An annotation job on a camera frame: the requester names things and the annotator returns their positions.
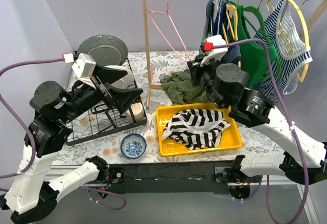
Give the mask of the olive green tank top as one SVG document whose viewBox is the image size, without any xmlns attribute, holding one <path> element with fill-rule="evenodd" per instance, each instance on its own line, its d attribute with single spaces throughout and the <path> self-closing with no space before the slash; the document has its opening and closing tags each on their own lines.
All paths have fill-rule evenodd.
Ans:
<svg viewBox="0 0 327 224">
<path fill-rule="evenodd" d="M 202 41 L 216 33 L 214 30 L 215 2 L 209 0 L 206 5 L 205 25 L 202 35 Z M 210 102 L 206 96 L 203 86 L 192 85 L 191 74 L 189 72 L 174 72 L 171 75 L 165 75 L 160 80 L 162 89 L 170 98 L 173 104 L 192 104 L 201 102 Z"/>
</svg>

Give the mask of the black white striped tank top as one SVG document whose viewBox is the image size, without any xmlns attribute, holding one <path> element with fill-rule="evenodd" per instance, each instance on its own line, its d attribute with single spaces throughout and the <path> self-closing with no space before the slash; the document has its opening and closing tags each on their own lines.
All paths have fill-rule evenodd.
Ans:
<svg viewBox="0 0 327 224">
<path fill-rule="evenodd" d="M 187 109 L 169 119 L 162 131 L 161 139 L 175 140 L 189 150 L 217 148 L 223 131 L 230 126 L 221 111 Z"/>
</svg>

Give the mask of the light blue wire hanger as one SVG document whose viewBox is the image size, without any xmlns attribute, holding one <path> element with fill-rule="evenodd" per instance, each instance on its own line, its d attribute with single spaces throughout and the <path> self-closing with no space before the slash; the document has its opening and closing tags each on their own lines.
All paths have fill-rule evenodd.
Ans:
<svg viewBox="0 0 327 224">
<path fill-rule="evenodd" d="M 209 21 L 208 21 L 208 37 L 219 35 L 220 22 L 222 16 L 223 2 L 221 0 L 209 0 Z"/>
</svg>

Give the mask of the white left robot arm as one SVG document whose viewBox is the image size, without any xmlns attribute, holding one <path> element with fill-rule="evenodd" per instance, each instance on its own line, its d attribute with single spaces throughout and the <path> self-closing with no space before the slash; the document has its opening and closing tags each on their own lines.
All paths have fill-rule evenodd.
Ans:
<svg viewBox="0 0 327 224">
<path fill-rule="evenodd" d="M 35 117 L 26 127 L 24 155 L 11 188 L 1 196 L 1 209 L 12 211 L 14 223 L 42 220 L 72 191 L 86 183 L 108 179 L 108 164 L 99 156 L 87 158 L 82 166 L 55 180 L 46 181 L 45 176 L 72 133 L 68 123 L 99 103 L 124 113 L 142 94 L 143 90 L 137 87 L 113 86 L 125 75 L 124 70 L 112 66 L 96 66 L 90 84 L 77 80 L 70 91 L 55 81 L 37 87 L 30 100 Z"/>
</svg>

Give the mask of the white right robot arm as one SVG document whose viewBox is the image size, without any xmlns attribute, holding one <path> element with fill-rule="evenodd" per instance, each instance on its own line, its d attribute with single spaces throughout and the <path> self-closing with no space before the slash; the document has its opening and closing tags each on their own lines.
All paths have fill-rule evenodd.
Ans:
<svg viewBox="0 0 327 224">
<path fill-rule="evenodd" d="M 229 117 L 260 132 L 284 151 L 272 156 L 236 156 L 233 165 L 218 174 L 227 182 L 242 182 L 257 175 L 285 176 L 298 184 L 326 179 L 326 143 L 318 142 L 287 118 L 261 93 L 246 88 L 249 75 L 234 63 L 201 65 L 201 56 L 188 61 L 193 85 L 203 85 L 210 102 L 229 108 Z"/>
</svg>

